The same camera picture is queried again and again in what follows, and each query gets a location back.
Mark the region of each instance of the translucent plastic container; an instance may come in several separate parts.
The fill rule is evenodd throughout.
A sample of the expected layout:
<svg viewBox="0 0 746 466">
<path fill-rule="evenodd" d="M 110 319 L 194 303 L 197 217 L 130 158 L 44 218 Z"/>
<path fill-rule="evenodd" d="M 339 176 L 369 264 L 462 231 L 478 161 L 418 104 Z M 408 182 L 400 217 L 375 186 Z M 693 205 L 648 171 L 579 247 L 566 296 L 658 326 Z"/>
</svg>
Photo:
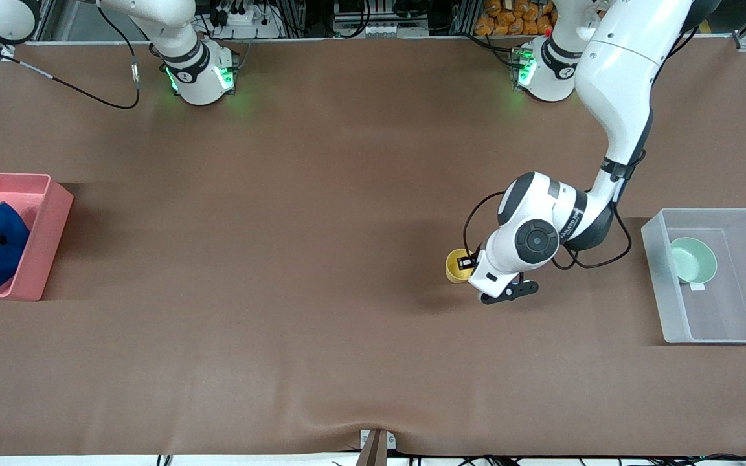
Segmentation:
<svg viewBox="0 0 746 466">
<path fill-rule="evenodd" d="M 30 230 L 16 275 L 0 288 L 0 299 L 42 297 L 73 201 L 48 175 L 0 173 L 0 203 L 13 207 Z"/>
<path fill-rule="evenodd" d="M 664 339 L 671 343 L 746 343 L 746 209 L 662 209 L 640 230 Z M 704 289 L 681 284 L 670 242 L 704 241 L 718 271 Z"/>
</svg>

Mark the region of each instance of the brown tablecloth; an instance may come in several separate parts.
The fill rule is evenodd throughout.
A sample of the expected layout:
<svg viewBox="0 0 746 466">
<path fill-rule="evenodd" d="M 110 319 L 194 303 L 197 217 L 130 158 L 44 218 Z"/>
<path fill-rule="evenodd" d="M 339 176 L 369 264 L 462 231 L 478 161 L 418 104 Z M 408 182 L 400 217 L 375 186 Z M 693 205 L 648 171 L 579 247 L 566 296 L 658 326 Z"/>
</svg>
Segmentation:
<svg viewBox="0 0 746 466">
<path fill-rule="evenodd" d="M 520 174 L 592 183 L 606 141 L 576 96 L 512 91 L 468 41 L 370 39 L 255 45 L 237 95 L 192 108 L 140 55 L 132 111 L 0 65 L 0 171 L 76 197 L 45 300 L 0 302 L 0 454 L 341 450 L 369 427 L 414 454 L 746 454 L 746 347 L 663 342 L 639 233 L 746 206 L 731 39 L 655 86 L 633 253 L 490 307 L 444 258 Z M 133 97 L 124 47 L 17 56 Z"/>
</svg>

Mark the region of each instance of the pink bin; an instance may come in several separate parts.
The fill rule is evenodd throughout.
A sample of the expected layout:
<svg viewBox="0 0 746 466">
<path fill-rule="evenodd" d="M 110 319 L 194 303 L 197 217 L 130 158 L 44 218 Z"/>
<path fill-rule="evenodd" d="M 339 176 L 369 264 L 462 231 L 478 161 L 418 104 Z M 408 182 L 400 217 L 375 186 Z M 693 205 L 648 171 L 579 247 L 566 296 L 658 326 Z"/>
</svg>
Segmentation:
<svg viewBox="0 0 746 466">
<path fill-rule="evenodd" d="M 0 203 L 8 203 L 30 230 L 16 275 L 0 299 L 38 301 L 45 291 L 74 195 L 48 175 L 0 173 Z"/>
</svg>

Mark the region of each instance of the yellow cup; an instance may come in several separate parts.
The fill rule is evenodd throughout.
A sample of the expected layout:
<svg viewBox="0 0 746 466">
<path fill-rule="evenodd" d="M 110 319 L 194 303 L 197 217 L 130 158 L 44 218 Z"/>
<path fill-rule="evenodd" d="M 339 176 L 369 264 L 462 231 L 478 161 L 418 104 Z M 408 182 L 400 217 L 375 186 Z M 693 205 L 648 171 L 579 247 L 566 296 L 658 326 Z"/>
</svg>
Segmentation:
<svg viewBox="0 0 746 466">
<path fill-rule="evenodd" d="M 457 264 L 457 259 L 468 256 L 470 256 L 470 254 L 468 254 L 468 252 L 463 248 L 452 250 L 451 254 L 447 255 L 447 259 L 445 260 L 445 276 L 451 283 L 465 283 L 468 281 L 468 278 L 471 278 L 471 271 L 473 271 L 473 269 L 464 269 L 464 271 L 460 271 L 459 265 Z"/>
</svg>

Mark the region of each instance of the white robot link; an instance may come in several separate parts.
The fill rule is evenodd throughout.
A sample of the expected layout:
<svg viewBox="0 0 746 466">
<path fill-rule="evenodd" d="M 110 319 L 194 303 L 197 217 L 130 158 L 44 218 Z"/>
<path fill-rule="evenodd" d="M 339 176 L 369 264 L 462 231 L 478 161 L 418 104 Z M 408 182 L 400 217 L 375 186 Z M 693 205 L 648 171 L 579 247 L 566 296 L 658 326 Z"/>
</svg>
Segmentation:
<svg viewBox="0 0 746 466">
<path fill-rule="evenodd" d="M 198 38 L 192 28 L 193 0 L 97 0 L 97 4 L 131 17 L 154 44 L 175 90 L 189 104 L 211 104 L 234 89 L 238 64 L 233 63 L 232 50 Z M 28 41 L 38 24 L 38 0 L 0 0 L 0 43 Z"/>
<path fill-rule="evenodd" d="M 590 2 L 576 3 L 586 8 Z M 624 185 L 640 162 L 652 121 L 652 83 L 681 31 L 690 4 L 692 0 L 612 2 L 572 74 L 572 86 L 580 101 L 598 119 L 609 139 L 604 162 L 588 192 L 539 172 L 526 173 L 510 184 L 497 212 L 500 227 L 480 245 L 468 280 L 482 292 L 483 303 L 536 291 L 536 283 L 526 283 L 518 275 L 550 261 L 560 245 L 580 251 L 604 240 Z M 564 27 L 563 22 L 571 16 L 563 15 L 563 11 L 554 39 L 560 38 L 559 30 L 584 26 L 575 23 Z M 583 15 L 575 17 L 579 20 L 586 21 Z M 550 42 L 545 41 L 544 50 L 550 50 Z M 570 42 L 579 47 L 580 37 Z M 535 72 L 547 74 L 549 80 L 553 76 L 550 68 Z"/>
</svg>

